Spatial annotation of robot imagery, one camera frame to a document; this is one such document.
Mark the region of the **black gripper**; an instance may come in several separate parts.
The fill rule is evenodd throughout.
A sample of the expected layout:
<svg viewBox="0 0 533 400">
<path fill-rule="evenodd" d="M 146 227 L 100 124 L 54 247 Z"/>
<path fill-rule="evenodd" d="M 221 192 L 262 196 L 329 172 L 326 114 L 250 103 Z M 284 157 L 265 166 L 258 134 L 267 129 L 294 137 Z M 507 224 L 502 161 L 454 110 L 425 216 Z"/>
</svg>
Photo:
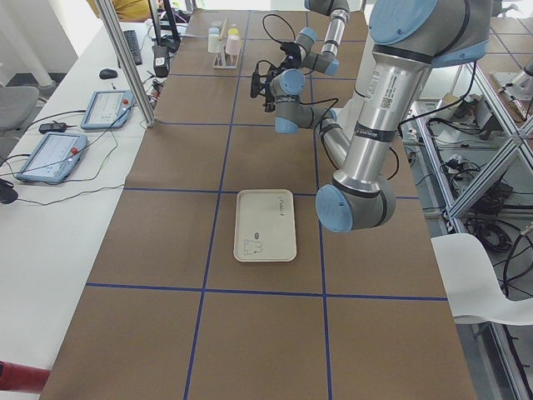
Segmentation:
<svg viewBox="0 0 533 400">
<path fill-rule="evenodd" d="M 281 42 L 280 49 L 285 53 L 279 66 L 282 71 L 301 67 L 301 48 L 296 42 Z"/>
<path fill-rule="evenodd" d="M 270 68 L 265 75 L 261 75 L 258 68 L 252 73 L 250 97 L 263 96 L 265 98 L 263 107 L 266 112 L 274 112 L 276 110 L 275 98 L 271 93 L 271 82 L 276 75 L 277 70 L 275 68 Z"/>
</svg>

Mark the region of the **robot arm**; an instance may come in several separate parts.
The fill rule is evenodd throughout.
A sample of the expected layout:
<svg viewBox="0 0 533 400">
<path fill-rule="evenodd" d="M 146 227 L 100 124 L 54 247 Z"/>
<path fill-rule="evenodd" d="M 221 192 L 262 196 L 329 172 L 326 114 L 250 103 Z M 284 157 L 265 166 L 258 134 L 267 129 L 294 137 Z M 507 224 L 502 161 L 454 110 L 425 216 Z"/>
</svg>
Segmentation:
<svg viewBox="0 0 533 400">
<path fill-rule="evenodd" d="M 311 0 L 305 1 L 304 7 L 308 11 L 330 18 L 321 51 L 311 50 L 316 42 L 316 32 L 310 27 L 304 27 L 292 42 L 281 44 L 280 49 L 286 56 L 279 68 L 281 71 L 307 68 L 334 76 L 340 66 L 337 59 L 338 48 L 351 15 L 349 3 L 345 0 Z"/>
<path fill-rule="evenodd" d="M 331 183 L 316 194 L 321 224 L 335 233 L 373 228 L 395 211 L 396 197 L 381 169 L 397 129 L 421 94 L 431 70 L 472 63 L 486 53 L 493 4 L 490 1 L 378 1 L 355 93 L 342 110 L 346 124 L 326 107 L 305 104 L 300 96 L 304 71 L 332 75 L 350 8 L 345 1 L 308 1 L 309 11 L 328 16 L 330 23 L 320 52 L 313 52 L 316 33 L 303 28 L 283 42 L 283 61 L 265 75 L 253 73 L 251 95 L 264 97 L 275 116 L 278 133 L 315 129 L 336 165 Z"/>
</svg>

